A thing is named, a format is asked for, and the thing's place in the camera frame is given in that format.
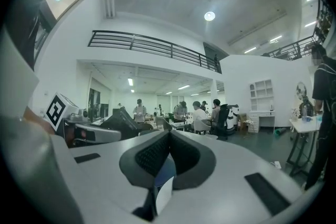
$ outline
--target shelving unit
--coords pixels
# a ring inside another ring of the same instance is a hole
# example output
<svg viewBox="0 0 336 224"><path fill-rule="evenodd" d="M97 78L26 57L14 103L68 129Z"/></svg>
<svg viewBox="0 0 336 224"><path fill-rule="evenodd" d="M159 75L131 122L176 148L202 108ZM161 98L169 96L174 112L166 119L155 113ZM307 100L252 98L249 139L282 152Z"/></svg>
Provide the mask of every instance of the shelving unit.
<svg viewBox="0 0 336 224"><path fill-rule="evenodd" d="M251 111L248 113L248 119L253 124L249 125L248 132L259 132L259 118L273 118L275 123L274 95L271 80L257 81L249 85Z"/></svg>
<svg viewBox="0 0 336 224"><path fill-rule="evenodd" d="M257 81L249 87L252 111L274 110L271 80Z"/></svg>

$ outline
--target white shelf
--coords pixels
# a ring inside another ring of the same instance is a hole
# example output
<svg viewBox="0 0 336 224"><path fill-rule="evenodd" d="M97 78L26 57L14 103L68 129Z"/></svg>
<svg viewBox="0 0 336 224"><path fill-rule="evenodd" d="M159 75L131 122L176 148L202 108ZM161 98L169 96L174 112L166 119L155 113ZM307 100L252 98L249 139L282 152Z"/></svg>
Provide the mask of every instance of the white shelf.
<svg viewBox="0 0 336 224"><path fill-rule="evenodd" d="M274 108L274 94L271 80L250 83L249 91L252 111L264 111L268 108Z"/></svg>

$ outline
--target metal railing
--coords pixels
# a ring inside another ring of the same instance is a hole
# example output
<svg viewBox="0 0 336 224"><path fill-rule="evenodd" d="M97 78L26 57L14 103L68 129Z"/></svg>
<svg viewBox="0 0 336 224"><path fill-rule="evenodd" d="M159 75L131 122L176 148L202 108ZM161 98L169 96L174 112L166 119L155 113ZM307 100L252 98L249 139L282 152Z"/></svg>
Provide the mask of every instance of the metal railing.
<svg viewBox="0 0 336 224"><path fill-rule="evenodd" d="M149 54L165 56L191 63L215 72L219 71L213 59L197 51L158 38L133 33L93 30L88 47L105 47L147 52Z"/></svg>
<svg viewBox="0 0 336 224"><path fill-rule="evenodd" d="M263 56L274 57L293 61L304 56L311 55L311 47L314 44L323 44L329 33L333 20L333 11L327 0L319 0L316 26L313 35L294 43L270 51Z"/></svg>
<svg viewBox="0 0 336 224"><path fill-rule="evenodd" d="M311 55L311 47L316 43L313 36L306 37L292 44L267 53L267 56L283 60L293 61L307 55Z"/></svg>

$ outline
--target black shirt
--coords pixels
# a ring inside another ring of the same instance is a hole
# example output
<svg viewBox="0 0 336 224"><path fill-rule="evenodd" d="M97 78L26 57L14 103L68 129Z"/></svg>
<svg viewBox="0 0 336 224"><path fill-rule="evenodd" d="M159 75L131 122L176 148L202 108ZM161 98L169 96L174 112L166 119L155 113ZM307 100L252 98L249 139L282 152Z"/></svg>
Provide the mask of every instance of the black shirt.
<svg viewBox="0 0 336 224"><path fill-rule="evenodd" d="M314 74L313 98L323 101L323 125L332 121L332 102L336 101L336 60L324 57Z"/></svg>

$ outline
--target bottle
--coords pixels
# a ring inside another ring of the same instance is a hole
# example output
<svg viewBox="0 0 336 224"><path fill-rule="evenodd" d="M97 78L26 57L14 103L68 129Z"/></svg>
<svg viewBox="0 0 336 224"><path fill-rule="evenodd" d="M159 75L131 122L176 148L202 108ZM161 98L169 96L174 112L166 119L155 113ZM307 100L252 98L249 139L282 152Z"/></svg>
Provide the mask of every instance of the bottle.
<svg viewBox="0 0 336 224"><path fill-rule="evenodd" d="M307 106L306 105L302 109L302 120L307 121Z"/></svg>

